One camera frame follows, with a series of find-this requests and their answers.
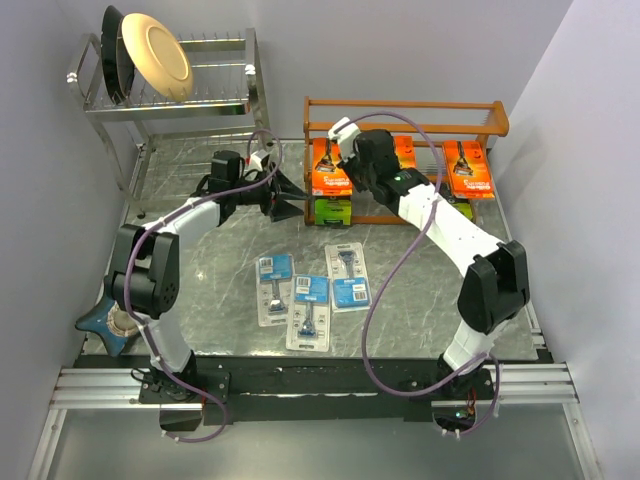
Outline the orange razor box back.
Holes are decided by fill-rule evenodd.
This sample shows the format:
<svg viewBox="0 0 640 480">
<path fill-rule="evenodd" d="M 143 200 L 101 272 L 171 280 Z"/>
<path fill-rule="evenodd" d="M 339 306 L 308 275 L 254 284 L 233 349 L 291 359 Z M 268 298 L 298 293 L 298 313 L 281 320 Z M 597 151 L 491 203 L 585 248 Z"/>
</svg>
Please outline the orange razor box back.
<svg viewBox="0 0 640 480">
<path fill-rule="evenodd" d="M 416 154 L 411 136 L 397 135 L 393 137 L 395 154 L 401 168 L 415 168 Z"/>
</svg>

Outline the green black razor box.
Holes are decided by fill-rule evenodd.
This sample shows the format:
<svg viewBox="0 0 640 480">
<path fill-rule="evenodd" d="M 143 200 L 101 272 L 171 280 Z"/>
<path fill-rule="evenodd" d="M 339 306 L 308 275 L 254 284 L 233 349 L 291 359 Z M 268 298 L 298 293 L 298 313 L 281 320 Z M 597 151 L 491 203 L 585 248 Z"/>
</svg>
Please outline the green black razor box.
<svg viewBox="0 0 640 480">
<path fill-rule="evenodd" d="M 352 201 L 348 197 L 318 197 L 314 200 L 314 224 L 318 226 L 350 226 Z"/>
<path fill-rule="evenodd" d="M 457 211 L 462 213 L 470 221 L 475 221 L 474 209 L 469 200 L 453 198 L 449 200 L 449 204 L 452 205 Z"/>
</svg>

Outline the blue razor blister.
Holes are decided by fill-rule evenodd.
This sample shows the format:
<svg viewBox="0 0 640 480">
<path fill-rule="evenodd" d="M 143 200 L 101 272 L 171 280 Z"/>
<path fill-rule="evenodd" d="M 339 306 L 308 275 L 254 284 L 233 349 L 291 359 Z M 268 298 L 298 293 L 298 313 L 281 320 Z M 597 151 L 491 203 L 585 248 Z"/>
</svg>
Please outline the blue razor blister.
<svg viewBox="0 0 640 480">
<path fill-rule="evenodd" d="M 290 254 L 259 257 L 255 273 L 258 325 L 266 328 L 285 323 L 295 273 L 293 257 Z"/>
<path fill-rule="evenodd" d="M 325 259 L 336 312 L 367 310 L 372 302 L 361 243 L 327 245 Z"/>
<path fill-rule="evenodd" d="M 327 353 L 330 346 L 331 298 L 328 277 L 293 277 L 288 309 L 286 348 Z"/>
</svg>

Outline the orange Fusion5 razor box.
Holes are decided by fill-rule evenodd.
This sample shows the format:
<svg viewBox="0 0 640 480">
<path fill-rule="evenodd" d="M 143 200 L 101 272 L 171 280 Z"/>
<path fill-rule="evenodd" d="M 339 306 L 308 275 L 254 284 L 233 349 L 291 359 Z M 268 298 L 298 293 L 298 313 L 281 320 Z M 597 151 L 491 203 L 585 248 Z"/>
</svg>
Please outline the orange Fusion5 razor box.
<svg viewBox="0 0 640 480">
<path fill-rule="evenodd" d="M 449 186 L 455 197 L 494 199 L 494 186 L 485 155 L 477 141 L 447 140 L 442 144 Z"/>
</svg>

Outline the wooden two-tier shelf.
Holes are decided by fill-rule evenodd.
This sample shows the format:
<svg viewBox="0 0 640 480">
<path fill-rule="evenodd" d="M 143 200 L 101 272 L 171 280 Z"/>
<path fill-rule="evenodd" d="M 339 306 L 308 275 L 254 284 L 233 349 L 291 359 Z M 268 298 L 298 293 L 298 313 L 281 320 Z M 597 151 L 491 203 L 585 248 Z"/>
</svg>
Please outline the wooden two-tier shelf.
<svg viewBox="0 0 640 480">
<path fill-rule="evenodd" d="M 360 120 L 358 124 L 364 131 L 385 129 L 392 134 L 414 135 L 419 129 L 403 120 L 391 116 L 393 112 L 401 110 L 445 110 L 445 111 L 482 111 L 486 114 L 480 124 L 421 124 L 420 129 L 427 134 L 435 135 L 468 135 L 473 136 L 483 147 L 486 147 L 492 136 L 504 137 L 508 134 L 510 124 L 508 115 L 502 102 L 496 100 L 491 103 L 474 102 L 426 102 L 426 101 L 382 101 L 382 100 L 344 100 L 320 99 L 307 96 L 304 99 L 303 132 L 304 132 L 304 163 L 303 180 L 308 191 L 312 190 L 312 144 L 313 133 L 326 133 L 331 124 L 311 119 L 311 109 L 314 107 L 329 107 L 340 111 L 347 108 L 360 108 L 370 122 Z"/>
</svg>

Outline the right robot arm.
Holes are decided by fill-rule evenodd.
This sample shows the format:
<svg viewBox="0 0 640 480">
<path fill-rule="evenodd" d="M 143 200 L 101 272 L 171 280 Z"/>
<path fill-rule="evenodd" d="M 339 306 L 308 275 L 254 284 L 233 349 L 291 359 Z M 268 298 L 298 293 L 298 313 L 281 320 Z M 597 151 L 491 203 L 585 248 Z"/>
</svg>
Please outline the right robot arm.
<svg viewBox="0 0 640 480">
<path fill-rule="evenodd" d="M 503 242 L 466 218 L 415 168 L 401 167 L 392 135 L 349 125 L 330 133 L 340 149 L 342 169 L 359 191 L 430 239 L 455 265 L 463 281 L 457 300 L 461 322 L 440 357 L 436 385 L 460 398 L 489 356 L 506 321 L 530 300 L 527 254 L 515 241 Z"/>
</svg>

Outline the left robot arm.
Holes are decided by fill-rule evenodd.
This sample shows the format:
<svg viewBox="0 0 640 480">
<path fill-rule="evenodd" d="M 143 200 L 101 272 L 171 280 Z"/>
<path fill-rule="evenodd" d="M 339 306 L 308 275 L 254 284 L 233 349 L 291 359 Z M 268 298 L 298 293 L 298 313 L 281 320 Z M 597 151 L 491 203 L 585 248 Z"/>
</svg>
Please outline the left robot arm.
<svg viewBox="0 0 640 480">
<path fill-rule="evenodd" d="M 239 206 L 258 206 L 277 222 L 301 215 L 296 204 L 306 197 L 266 151 L 243 158 L 220 150 L 180 207 L 154 222 L 119 228 L 104 291 L 138 327 L 149 350 L 154 386 L 179 402 L 203 391 L 195 354 L 171 312 L 184 250 L 223 225 Z"/>
</svg>

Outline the steel dish rack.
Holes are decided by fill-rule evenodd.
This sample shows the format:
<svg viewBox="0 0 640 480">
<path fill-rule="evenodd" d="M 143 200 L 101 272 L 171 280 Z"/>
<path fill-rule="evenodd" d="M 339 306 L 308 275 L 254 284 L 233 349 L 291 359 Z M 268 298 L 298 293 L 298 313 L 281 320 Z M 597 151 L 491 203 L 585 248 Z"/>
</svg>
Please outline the steel dish rack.
<svg viewBox="0 0 640 480">
<path fill-rule="evenodd" d="M 116 185 L 125 205 L 142 218 L 142 177 L 136 173 L 125 181 L 115 144 L 106 129 L 108 123 L 133 125 L 149 152 L 156 141 L 207 138 L 229 143 L 270 127 L 266 93 L 256 30 L 247 28 L 231 36 L 192 37 L 179 44 L 191 62 L 194 87 L 189 99 L 178 102 L 158 93 L 137 73 L 129 96 L 116 104 L 107 97 L 102 63 L 93 66 L 86 57 L 101 56 L 101 44 L 93 33 L 81 36 L 67 73 L 67 85 L 110 161 Z"/>
</svg>

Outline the cream plate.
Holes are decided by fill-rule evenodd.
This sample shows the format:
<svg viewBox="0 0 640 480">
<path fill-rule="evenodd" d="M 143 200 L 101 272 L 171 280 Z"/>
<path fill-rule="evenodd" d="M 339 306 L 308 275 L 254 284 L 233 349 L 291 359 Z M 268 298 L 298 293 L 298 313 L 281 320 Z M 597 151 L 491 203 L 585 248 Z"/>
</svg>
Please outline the cream plate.
<svg viewBox="0 0 640 480">
<path fill-rule="evenodd" d="M 170 101 L 185 102 L 193 92 L 194 75 L 176 37 L 143 13 L 125 15 L 121 32 L 129 56 L 147 83 Z"/>
</svg>

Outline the black plate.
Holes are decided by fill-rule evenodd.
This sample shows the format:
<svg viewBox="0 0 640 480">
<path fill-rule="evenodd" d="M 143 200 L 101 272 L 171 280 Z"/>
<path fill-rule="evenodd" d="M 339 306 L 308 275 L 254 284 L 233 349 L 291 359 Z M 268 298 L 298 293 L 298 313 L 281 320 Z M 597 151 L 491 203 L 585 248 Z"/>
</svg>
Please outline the black plate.
<svg viewBox="0 0 640 480">
<path fill-rule="evenodd" d="M 110 100 L 122 104 L 130 96 L 135 65 L 126 49 L 121 24 L 124 15 L 113 5 L 106 7 L 101 25 L 101 65 Z"/>
</svg>

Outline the blue star-shaped dish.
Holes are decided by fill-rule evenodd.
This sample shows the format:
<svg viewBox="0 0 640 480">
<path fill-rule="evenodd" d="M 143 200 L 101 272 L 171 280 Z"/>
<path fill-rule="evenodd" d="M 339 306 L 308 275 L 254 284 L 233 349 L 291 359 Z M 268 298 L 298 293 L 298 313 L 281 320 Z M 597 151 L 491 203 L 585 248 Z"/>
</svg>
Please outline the blue star-shaped dish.
<svg viewBox="0 0 640 480">
<path fill-rule="evenodd" d="M 97 335 L 111 357 L 119 356 L 129 341 L 139 334 L 136 323 L 128 313 L 106 295 L 75 321 L 75 328 Z"/>
</svg>

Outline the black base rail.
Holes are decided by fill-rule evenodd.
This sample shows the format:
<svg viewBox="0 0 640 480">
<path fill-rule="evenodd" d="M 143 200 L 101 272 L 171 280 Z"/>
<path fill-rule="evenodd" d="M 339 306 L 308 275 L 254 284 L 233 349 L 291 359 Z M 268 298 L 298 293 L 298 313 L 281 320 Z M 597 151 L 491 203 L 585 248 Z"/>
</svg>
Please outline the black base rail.
<svg viewBox="0 0 640 480">
<path fill-rule="evenodd" d="M 578 396 L 564 364 L 484 363 L 470 380 L 457 379 L 428 395 L 415 393 L 435 381 L 432 360 L 376 359 L 373 367 L 390 387 L 374 385 L 356 358 L 200 357 L 197 384 L 210 399 L 152 373 L 141 357 L 110 360 L 83 356 L 60 372 L 50 406 L 56 410 L 149 409 L 160 427 L 190 433 L 200 426 L 261 421 L 401 419 L 436 421 L 465 431 L 505 405 L 574 404 Z"/>
</svg>

